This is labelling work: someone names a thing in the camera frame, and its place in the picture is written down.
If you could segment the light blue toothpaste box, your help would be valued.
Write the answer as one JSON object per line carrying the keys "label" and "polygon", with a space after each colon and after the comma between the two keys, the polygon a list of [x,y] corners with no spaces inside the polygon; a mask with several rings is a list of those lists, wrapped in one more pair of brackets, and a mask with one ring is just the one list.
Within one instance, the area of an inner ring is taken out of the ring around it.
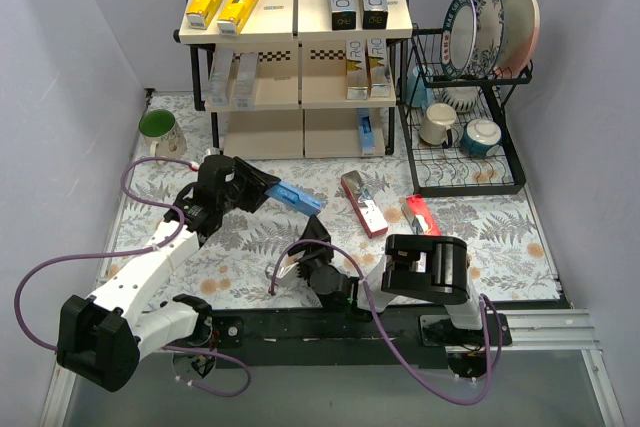
{"label": "light blue toothpaste box", "polygon": [[283,181],[270,187],[266,195],[307,216],[317,215],[323,208],[320,200]]}

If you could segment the brown red toothpaste box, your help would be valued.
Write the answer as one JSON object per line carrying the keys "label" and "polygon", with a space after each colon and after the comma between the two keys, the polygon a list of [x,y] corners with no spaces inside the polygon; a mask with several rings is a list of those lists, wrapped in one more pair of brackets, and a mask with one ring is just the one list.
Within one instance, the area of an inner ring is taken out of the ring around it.
{"label": "brown red toothpaste box", "polygon": [[388,231],[388,223],[356,170],[341,176],[341,185],[366,235],[372,239]]}

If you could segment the silver striped toothpaste box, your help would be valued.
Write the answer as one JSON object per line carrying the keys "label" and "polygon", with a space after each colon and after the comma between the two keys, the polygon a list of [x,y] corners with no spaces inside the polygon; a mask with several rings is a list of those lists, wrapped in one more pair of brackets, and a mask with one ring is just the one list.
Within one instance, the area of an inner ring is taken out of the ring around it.
{"label": "silver striped toothpaste box", "polygon": [[229,103],[233,60],[234,51],[232,49],[223,47],[216,49],[209,74],[208,94],[208,100],[214,106],[223,106]]}

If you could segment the silver white toothpaste box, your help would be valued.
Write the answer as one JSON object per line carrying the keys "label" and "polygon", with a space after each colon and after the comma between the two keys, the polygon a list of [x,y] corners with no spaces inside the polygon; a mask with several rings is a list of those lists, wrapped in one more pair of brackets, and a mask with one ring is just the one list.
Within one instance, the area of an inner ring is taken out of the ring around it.
{"label": "silver white toothpaste box", "polygon": [[233,105],[238,110],[254,109],[258,67],[258,53],[249,52],[241,55],[233,94]]}

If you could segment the silver RO toothpaste box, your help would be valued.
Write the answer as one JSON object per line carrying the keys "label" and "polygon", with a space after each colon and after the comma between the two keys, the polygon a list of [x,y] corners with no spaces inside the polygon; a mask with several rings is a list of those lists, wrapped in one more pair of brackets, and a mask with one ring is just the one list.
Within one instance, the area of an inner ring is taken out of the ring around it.
{"label": "silver RO toothpaste box", "polygon": [[370,97],[389,97],[392,94],[392,79],[384,39],[370,38],[367,40],[367,66]]}

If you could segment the small yellow box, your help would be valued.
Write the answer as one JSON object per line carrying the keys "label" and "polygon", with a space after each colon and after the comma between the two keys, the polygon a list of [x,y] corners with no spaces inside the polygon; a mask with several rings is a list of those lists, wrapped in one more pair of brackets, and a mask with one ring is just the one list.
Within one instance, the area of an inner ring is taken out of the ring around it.
{"label": "small yellow box", "polygon": [[259,0],[228,0],[217,19],[221,35],[238,36]]}

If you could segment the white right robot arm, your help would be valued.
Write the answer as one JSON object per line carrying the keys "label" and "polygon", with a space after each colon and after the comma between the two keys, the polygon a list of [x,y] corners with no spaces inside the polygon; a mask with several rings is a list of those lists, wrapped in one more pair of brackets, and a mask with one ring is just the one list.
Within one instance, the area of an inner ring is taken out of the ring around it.
{"label": "white right robot arm", "polygon": [[346,312],[358,319],[381,314],[398,297],[445,307],[454,336],[475,344],[489,331],[479,295],[467,267],[467,244],[457,237],[392,234],[381,260],[364,278],[349,277],[334,267],[331,237],[312,216],[289,253],[296,257],[298,276],[323,309]]}

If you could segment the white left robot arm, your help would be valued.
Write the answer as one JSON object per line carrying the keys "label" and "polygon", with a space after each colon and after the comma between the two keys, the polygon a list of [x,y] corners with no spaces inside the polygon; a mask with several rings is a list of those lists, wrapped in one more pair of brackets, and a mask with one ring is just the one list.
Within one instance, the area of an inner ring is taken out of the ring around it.
{"label": "white left robot arm", "polygon": [[215,344],[212,308],[180,294],[156,311],[145,308],[162,284],[221,227],[226,213],[255,212],[279,184],[238,157],[209,155],[183,187],[143,252],[88,297],[62,306],[57,363],[109,392],[122,388],[139,362],[167,345]]}

